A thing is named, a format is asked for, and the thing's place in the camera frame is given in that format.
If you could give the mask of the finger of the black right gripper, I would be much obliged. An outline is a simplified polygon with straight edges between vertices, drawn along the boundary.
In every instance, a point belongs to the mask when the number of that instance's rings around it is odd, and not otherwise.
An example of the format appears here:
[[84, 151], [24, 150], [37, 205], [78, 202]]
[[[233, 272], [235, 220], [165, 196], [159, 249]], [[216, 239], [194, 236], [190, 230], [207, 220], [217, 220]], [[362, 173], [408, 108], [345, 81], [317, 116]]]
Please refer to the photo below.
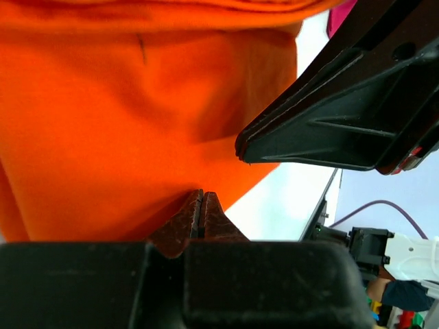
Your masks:
[[438, 2], [359, 1], [241, 141], [392, 140], [438, 122]]
[[391, 99], [438, 100], [438, 60], [379, 64], [370, 53], [316, 59], [291, 87], [241, 131], [237, 157], [247, 163], [299, 162], [376, 170], [378, 115]]

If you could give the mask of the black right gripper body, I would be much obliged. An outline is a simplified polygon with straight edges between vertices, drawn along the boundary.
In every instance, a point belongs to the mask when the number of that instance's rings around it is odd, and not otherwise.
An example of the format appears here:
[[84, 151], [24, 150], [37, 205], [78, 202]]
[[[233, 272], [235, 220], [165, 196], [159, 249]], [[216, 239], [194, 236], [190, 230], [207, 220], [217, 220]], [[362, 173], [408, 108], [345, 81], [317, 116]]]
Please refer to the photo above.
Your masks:
[[377, 118], [383, 131], [375, 147], [375, 169], [382, 175], [415, 169], [438, 148], [437, 99], [387, 100]]

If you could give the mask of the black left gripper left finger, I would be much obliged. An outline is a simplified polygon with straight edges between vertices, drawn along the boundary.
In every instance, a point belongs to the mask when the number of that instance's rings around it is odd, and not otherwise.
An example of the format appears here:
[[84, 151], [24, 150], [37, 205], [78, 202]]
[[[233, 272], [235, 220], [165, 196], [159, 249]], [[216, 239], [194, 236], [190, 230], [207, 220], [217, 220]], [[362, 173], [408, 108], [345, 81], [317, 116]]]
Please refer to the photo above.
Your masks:
[[202, 189], [190, 193], [179, 211], [162, 227], [147, 237], [164, 257], [177, 258], [181, 255], [189, 239], [198, 237], [198, 224], [204, 192]]

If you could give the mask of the orange t shirt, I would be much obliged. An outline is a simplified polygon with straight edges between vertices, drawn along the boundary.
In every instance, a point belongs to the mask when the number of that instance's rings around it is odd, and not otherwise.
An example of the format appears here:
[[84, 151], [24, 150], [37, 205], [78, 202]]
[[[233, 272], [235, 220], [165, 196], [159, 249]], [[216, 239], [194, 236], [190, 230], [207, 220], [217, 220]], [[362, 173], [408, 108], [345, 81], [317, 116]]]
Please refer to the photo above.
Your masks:
[[235, 155], [336, 1], [2, 1], [1, 233], [138, 241], [191, 191], [232, 206], [274, 170]]

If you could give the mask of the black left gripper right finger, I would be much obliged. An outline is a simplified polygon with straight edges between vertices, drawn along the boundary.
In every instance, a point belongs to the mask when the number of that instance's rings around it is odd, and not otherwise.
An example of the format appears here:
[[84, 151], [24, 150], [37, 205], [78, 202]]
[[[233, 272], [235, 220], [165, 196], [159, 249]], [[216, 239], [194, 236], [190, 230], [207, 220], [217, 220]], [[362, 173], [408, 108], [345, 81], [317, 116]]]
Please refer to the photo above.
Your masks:
[[203, 197], [203, 238], [216, 241], [249, 241], [225, 215], [214, 192], [207, 192]]

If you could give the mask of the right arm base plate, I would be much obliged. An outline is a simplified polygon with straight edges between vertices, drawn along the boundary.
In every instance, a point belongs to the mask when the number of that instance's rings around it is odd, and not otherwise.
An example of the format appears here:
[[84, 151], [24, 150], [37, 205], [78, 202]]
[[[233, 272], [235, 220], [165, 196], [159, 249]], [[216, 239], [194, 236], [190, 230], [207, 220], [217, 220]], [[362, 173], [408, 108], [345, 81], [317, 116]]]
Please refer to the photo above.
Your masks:
[[348, 242], [347, 233], [325, 226], [325, 221], [328, 218], [327, 201], [323, 199], [318, 204], [300, 241], [325, 241], [346, 246]]

